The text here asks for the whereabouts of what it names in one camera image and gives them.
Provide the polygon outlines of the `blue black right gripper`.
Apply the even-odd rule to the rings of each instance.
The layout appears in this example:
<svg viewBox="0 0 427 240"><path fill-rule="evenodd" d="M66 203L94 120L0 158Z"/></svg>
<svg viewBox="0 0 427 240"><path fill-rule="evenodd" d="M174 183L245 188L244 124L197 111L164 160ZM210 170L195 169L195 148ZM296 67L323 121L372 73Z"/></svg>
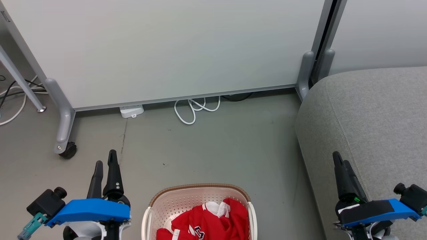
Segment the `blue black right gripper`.
<svg viewBox="0 0 427 240"><path fill-rule="evenodd" d="M348 201L351 195L351 184L359 199L368 202L366 194L354 173L351 164L343 160L340 153L332 153L334 161L337 193L340 201ZM385 229L395 220L412 219L417 221L421 215L398 199L375 200L361 203L338 210L339 221L334 226L348 235L351 240L380 239L385 236Z"/></svg>

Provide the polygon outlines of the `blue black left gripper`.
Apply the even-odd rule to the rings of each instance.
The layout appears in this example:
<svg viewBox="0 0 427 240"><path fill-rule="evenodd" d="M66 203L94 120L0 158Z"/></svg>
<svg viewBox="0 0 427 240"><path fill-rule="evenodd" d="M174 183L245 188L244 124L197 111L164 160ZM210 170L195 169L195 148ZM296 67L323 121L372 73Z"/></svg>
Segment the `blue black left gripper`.
<svg viewBox="0 0 427 240"><path fill-rule="evenodd" d="M103 162L97 161L87 199L71 200L45 226L64 225L64 234L122 234L131 226L130 203L124 195L116 150L110 150L107 163L103 191Z"/></svg>

